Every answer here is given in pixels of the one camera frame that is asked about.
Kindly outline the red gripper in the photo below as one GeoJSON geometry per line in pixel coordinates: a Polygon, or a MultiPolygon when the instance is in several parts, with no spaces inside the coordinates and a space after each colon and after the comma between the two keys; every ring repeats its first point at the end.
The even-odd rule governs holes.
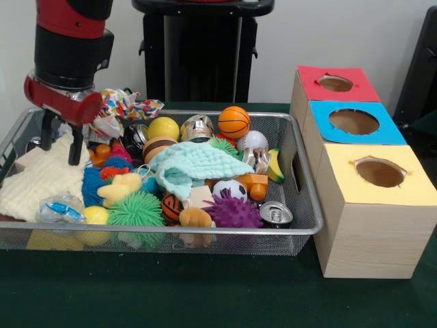
{"type": "Polygon", "coordinates": [[[70,145],[68,163],[77,166],[81,159],[83,143],[82,125],[92,123],[102,109],[102,96],[93,89],[80,92],[61,90],[39,81],[34,71],[25,78],[24,93],[35,106],[44,112],[41,130],[41,148],[49,151],[52,145],[52,121],[55,113],[71,125],[73,142],[70,145]]]}

